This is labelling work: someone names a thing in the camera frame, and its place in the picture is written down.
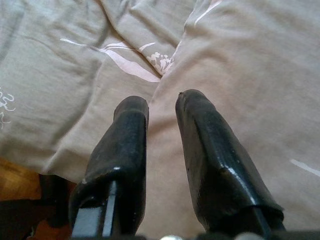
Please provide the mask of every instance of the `bed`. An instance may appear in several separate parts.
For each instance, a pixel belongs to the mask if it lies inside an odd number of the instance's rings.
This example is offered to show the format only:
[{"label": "bed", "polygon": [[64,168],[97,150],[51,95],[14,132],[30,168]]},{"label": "bed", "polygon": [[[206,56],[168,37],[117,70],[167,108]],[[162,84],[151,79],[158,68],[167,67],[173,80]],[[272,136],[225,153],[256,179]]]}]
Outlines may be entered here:
[{"label": "bed", "polygon": [[320,226],[320,3],[0,0],[0,156],[79,182],[115,107],[149,104],[139,233],[192,237],[175,116],[198,89],[246,148],[290,230]]}]

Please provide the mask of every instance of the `wooden floor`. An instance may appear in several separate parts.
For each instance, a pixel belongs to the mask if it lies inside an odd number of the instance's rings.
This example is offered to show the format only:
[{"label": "wooden floor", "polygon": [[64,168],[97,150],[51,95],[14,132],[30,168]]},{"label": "wooden floor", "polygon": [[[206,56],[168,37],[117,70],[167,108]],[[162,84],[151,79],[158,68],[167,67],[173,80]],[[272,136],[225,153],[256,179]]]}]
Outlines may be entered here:
[{"label": "wooden floor", "polygon": [[[38,174],[0,158],[0,201],[39,199],[40,196]],[[69,226],[51,228],[44,220],[39,224],[35,236],[28,240],[67,240],[69,235]]]}]

